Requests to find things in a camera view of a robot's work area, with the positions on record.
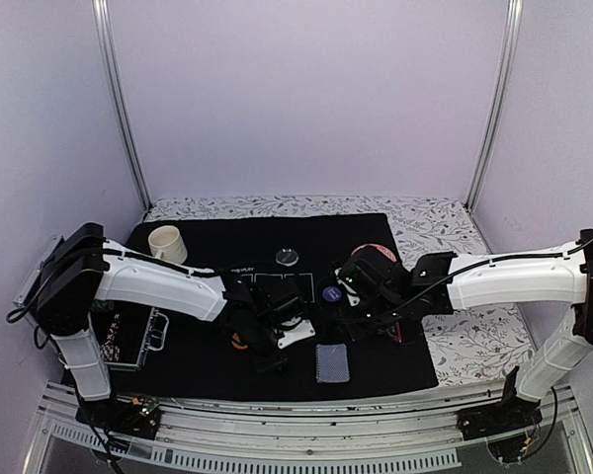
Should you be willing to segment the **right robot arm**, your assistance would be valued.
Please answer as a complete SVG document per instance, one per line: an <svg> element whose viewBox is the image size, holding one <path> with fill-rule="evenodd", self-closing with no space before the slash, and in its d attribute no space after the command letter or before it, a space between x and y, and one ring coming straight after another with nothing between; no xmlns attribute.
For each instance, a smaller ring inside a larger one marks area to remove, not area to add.
<svg viewBox="0 0 593 474"><path fill-rule="evenodd" d="M507 376L491 422L511 431L548 390L593 351L593 229L575 242L503 255L426 254L412 270L374 245L355 250L335 272L348 291L346 326L383 329L477 306L559 301L569 309L541 349Z"/></svg>

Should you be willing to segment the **orange big blind button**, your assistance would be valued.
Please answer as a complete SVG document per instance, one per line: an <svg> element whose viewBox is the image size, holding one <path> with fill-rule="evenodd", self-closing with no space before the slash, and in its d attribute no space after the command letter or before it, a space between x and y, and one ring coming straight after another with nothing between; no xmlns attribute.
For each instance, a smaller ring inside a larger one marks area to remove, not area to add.
<svg viewBox="0 0 593 474"><path fill-rule="evenodd" d="M231 336L232 346L239 351L246 351L248 346L240 339L237 333L233 333Z"/></svg>

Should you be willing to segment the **purple small blind button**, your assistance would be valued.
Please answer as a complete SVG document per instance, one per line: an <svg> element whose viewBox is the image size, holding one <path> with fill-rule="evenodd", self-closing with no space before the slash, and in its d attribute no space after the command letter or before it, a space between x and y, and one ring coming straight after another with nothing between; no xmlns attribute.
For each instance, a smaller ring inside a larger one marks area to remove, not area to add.
<svg viewBox="0 0 593 474"><path fill-rule="evenodd" d="M323 288L322 299L327 303L338 303L343 298L343 292L337 286L330 285Z"/></svg>

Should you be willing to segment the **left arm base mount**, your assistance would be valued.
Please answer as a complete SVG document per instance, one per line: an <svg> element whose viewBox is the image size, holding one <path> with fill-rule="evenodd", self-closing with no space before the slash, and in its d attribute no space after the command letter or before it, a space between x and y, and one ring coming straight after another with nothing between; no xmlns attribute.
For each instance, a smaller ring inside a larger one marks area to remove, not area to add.
<svg viewBox="0 0 593 474"><path fill-rule="evenodd" d="M86 401L76 393L79 405L76 420L107 434L129 435L155 440L160 426L160 403L154 397L139 395L129 401L116 397Z"/></svg>

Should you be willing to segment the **blue playing card deck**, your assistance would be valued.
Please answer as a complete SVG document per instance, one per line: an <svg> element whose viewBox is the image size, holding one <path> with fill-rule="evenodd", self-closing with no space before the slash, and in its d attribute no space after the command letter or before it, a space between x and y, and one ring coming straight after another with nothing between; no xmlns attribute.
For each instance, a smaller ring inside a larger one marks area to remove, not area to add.
<svg viewBox="0 0 593 474"><path fill-rule="evenodd" d="M350 381L347 347L344 344L317 345L316 381L336 384Z"/></svg>

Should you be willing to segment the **black round dealer button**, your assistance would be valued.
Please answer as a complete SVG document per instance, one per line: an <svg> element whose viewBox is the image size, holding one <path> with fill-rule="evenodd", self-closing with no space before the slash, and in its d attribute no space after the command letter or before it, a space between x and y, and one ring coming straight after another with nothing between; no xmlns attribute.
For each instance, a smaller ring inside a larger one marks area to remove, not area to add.
<svg viewBox="0 0 593 474"><path fill-rule="evenodd" d="M299 256L296 250L290 248L284 248L276 253L275 261L278 265L284 267L292 267L299 260Z"/></svg>

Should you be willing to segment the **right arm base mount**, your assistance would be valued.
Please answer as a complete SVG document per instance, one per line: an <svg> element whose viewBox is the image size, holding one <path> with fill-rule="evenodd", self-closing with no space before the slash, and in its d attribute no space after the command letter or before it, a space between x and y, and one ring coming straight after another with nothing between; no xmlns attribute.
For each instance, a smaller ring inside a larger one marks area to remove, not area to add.
<svg viewBox="0 0 593 474"><path fill-rule="evenodd" d="M464 440L471 440L526 428L536 432L542 419L540 401L522 398L516 388L516 373L511 373L498 401L457 412L457 428ZM513 464L527 458L533 442L532 434L522 434L516 440L492 441L487 447L496 461Z"/></svg>

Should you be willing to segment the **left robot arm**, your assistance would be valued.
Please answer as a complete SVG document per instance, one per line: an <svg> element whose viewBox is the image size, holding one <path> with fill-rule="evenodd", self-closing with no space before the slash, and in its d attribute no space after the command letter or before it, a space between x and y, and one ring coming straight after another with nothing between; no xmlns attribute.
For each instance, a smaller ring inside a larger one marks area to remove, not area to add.
<svg viewBox="0 0 593 474"><path fill-rule="evenodd" d="M41 263L37 288L27 301L38 324L57 343L90 414L105 428L116 429L127 420L127 407L113 394L92 328L96 300L218 322L253 352L261 373L283 365L282 350L314 336L292 279L280 277L262 286L237 270L187 267L182 260L167 259L162 250L142 254L106 238L102 225L89 222L60 240Z"/></svg>

